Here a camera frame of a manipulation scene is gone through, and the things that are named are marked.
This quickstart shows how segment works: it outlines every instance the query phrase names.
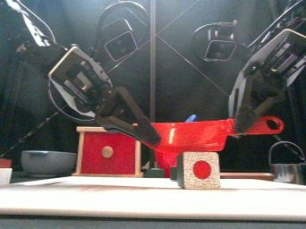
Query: small block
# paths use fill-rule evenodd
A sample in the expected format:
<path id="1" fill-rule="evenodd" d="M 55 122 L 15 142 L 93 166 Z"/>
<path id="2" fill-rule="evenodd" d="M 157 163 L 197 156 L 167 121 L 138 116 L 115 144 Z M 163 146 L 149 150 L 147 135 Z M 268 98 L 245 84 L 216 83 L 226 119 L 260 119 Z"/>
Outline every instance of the small block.
<path id="1" fill-rule="evenodd" d="M 178 186 L 190 190 L 221 188 L 220 155 L 216 152 L 185 152 L 177 157 Z"/>

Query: black curtain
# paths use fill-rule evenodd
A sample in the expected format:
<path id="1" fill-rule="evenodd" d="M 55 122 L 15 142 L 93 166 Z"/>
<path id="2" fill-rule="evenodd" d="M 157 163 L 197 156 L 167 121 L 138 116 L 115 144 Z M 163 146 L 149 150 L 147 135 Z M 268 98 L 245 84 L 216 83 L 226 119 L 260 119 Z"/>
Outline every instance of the black curtain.
<path id="1" fill-rule="evenodd" d="M 58 43 L 66 47 L 78 44 L 89 52 L 95 42 L 99 16 L 118 1 L 23 2 L 51 26 Z M 135 2 L 143 5 L 150 16 L 151 1 Z M 280 11 L 284 7 L 284 4 L 278 4 Z M 157 122 L 183 122 L 193 114 L 198 115 L 199 120 L 229 118 L 229 96 L 246 60 L 234 58 L 224 63 L 206 63 L 195 56 L 190 40 L 201 26 L 237 20 L 240 43 L 250 44 L 274 20 L 273 12 L 272 1 L 262 0 L 157 0 Z M 126 17 L 125 12 L 118 11 L 109 19 L 119 17 Z M 20 64 L 14 50 L 8 49 L 3 32 L 0 39 L 0 146 L 6 151 L 57 110 L 49 100 L 46 73 L 40 72 L 38 65 Z M 102 66 L 114 86 L 127 88 L 142 111 L 150 115 L 150 35 L 145 41 L 138 52 L 117 68 L 114 63 L 102 63 Z M 292 113 L 286 107 L 289 101 L 277 105 L 269 114 L 280 116 L 286 123 L 281 138 L 296 141 Z M 26 149 L 77 152 L 77 126 L 78 123 L 57 115 L 7 155 L 15 159 L 15 167 L 20 166 L 20 151 Z M 221 169 L 266 171 L 268 151 L 274 142 L 272 136 L 229 138 L 221 153 Z"/>

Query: metal pot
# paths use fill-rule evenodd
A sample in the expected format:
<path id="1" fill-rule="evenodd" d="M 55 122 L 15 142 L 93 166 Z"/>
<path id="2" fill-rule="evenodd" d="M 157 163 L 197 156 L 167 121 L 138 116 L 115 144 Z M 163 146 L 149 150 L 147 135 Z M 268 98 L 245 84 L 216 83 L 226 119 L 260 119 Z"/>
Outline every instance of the metal pot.
<path id="1" fill-rule="evenodd" d="M 290 144 L 293 145 L 300 151 L 298 158 L 304 161 L 304 163 L 300 164 L 273 164 L 272 162 L 272 153 L 276 146 L 280 144 Z M 272 172 L 276 176 L 274 181 L 276 182 L 286 182 L 286 183 L 296 183 L 296 184 L 306 184 L 306 164 L 305 164 L 305 156 L 302 153 L 302 150 L 298 145 L 296 145 L 290 141 L 280 141 L 277 142 L 270 150 L 269 150 L 269 164 L 272 166 Z"/>
<path id="2" fill-rule="evenodd" d="M 75 162 L 75 153 L 39 150 L 22 152 L 22 166 L 32 177 L 55 177 L 69 174 L 73 172 Z"/>

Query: red box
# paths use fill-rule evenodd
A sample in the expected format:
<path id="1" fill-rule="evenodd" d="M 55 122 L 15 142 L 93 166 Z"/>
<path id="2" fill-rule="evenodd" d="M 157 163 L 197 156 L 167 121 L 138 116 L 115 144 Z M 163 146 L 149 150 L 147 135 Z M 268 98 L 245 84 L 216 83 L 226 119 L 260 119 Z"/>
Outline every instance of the red box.
<path id="1" fill-rule="evenodd" d="M 141 142 L 102 127 L 78 127 L 81 132 L 75 175 L 142 176 Z"/>

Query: white table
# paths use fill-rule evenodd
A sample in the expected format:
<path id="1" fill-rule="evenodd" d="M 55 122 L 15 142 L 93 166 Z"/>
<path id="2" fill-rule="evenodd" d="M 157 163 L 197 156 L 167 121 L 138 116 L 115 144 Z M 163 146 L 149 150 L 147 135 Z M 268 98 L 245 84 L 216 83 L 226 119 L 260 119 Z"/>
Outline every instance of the white table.
<path id="1" fill-rule="evenodd" d="M 0 186 L 0 214 L 306 222 L 306 187 L 221 179 L 185 190 L 165 178 L 70 176 Z"/>

